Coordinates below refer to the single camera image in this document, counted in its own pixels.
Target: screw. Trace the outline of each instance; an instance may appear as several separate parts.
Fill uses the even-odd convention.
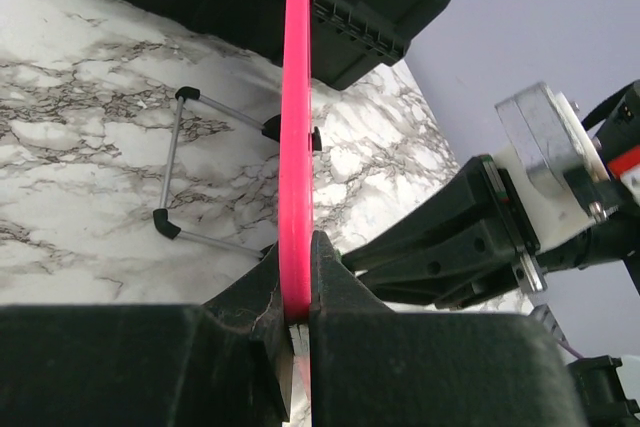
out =
[[[589,204],[589,212],[591,212],[591,217],[593,217],[597,223],[602,223],[608,218],[607,211],[604,210],[600,202],[591,202]]]

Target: metal rod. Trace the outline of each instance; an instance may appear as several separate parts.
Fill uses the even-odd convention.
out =
[[[176,121],[173,124],[173,132],[171,133],[171,144],[169,144],[169,156],[167,157],[167,166],[164,171],[164,180],[162,183],[162,195],[160,196],[160,208],[166,209],[169,203],[169,185],[171,184],[171,174],[173,173],[173,163],[176,158],[176,149],[178,147],[178,134],[180,131],[180,121],[182,120],[182,108],[184,107],[184,98],[178,99],[176,107]]]
[[[210,99],[209,97],[205,97],[204,95],[201,95],[200,102],[208,105],[213,109],[216,109],[218,112],[222,112],[223,114],[226,114],[229,117],[233,117],[234,119],[239,120],[243,124],[246,124],[249,127],[252,127],[258,131],[262,131],[262,129],[264,128],[264,125],[261,122],[258,122],[257,120],[252,119],[247,115],[244,115],[242,112],[238,112],[237,110],[227,107],[226,105],[221,104],[220,102]]]
[[[178,234],[178,237],[192,242],[198,242],[200,244],[211,245],[213,247],[220,247],[226,250],[233,250],[240,254],[249,255],[261,259],[264,257],[259,250],[248,249],[241,245],[232,244],[231,242],[225,242],[224,240],[212,239],[211,237],[205,237],[204,235],[194,234],[193,232],[185,232],[184,230]]]

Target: marble countertop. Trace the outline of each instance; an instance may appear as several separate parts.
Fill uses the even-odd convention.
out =
[[[165,239],[151,214],[175,91],[264,121],[279,110],[279,68],[116,0],[0,0],[0,63],[0,303],[199,303],[255,264]],[[314,83],[313,112],[316,227],[342,251],[456,172],[404,62],[344,92]],[[276,143],[189,103],[171,219],[261,249],[276,240],[277,169]],[[478,310],[530,308],[512,293]]]

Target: metal stand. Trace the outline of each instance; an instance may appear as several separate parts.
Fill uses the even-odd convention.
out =
[[[193,232],[187,232],[183,230],[181,227],[178,227],[174,223],[169,220],[169,187],[171,185],[171,175],[173,173],[173,164],[175,162],[176,150],[178,147],[178,135],[180,133],[180,122],[182,121],[182,111],[184,110],[184,105],[187,100],[196,100],[199,101],[219,112],[222,112],[229,117],[233,117],[234,119],[242,122],[249,127],[254,128],[259,131],[262,135],[276,142],[280,140],[280,115],[276,115],[266,121],[264,124],[258,122],[251,117],[244,115],[237,110],[234,110],[230,107],[227,107],[220,102],[217,102],[213,99],[205,97],[200,94],[198,89],[193,87],[181,87],[176,92],[176,100],[178,101],[178,106],[176,108],[176,119],[173,124],[173,131],[171,133],[171,143],[169,144],[169,155],[167,157],[167,166],[164,172],[164,179],[162,182],[162,194],[160,195],[160,205],[159,207],[153,211],[153,223],[156,227],[156,230],[167,237],[168,239],[176,239],[181,238],[185,240],[190,240],[192,242],[198,242],[200,244],[206,244],[213,247],[220,247],[227,250],[232,250],[234,252],[239,252],[241,254],[246,254],[251,257],[255,257],[261,259],[264,257],[264,253],[260,250],[248,249],[246,247],[242,247],[241,245],[237,245],[231,242],[227,242],[221,239],[215,239],[213,237],[206,237],[204,235],[196,234]],[[311,134],[312,137],[312,145],[314,151],[322,150],[322,141],[320,138],[320,132],[316,127]]]

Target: wire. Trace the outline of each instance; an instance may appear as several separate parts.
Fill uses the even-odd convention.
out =
[[[584,355],[582,355],[576,349],[571,347],[569,345],[569,342],[567,342],[566,340],[558,339],[558,345],[562,347],[564,350],[566,350],[567,352],[569,352],[571,355],[573,355],[576,359],[584,359]]]
[[[611,112],[614,111],[616,106],[624,98],[624,94],[627,93],[627,90],[629,90],[629,88],[631,88],[632,85],[633,83],[626,85],[615,94],[610,95],[605,100],[600,102],[600,104],[595,109],[593,109],[589,113],[589,115],[587,115],[582,121],[582,126],[584,127],[584,130],[593,129],[600,122],[602,122],[603,120],[606,120],[607,117],[611,115]]]

